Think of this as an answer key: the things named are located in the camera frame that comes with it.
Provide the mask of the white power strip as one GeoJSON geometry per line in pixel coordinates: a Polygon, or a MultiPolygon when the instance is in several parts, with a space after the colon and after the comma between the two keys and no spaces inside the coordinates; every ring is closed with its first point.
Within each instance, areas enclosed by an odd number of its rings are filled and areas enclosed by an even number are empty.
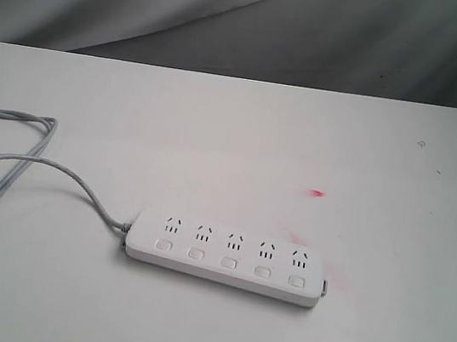
{"type": "Polygon", "coordinates": [[[323,261],[311,248],[176,210],[140,212],[123,246],[138,261],[302,308],[327,293],[323,261]]]}

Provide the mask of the grey backdrop cloth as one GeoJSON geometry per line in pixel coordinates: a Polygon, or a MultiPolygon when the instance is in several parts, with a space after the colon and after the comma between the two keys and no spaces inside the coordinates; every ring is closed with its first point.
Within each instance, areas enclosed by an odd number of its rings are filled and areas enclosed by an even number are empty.
{"type": "Polygon", "coordinates": [[[457,0],[0,0],[0,42],[457,107],[457,0]]]}

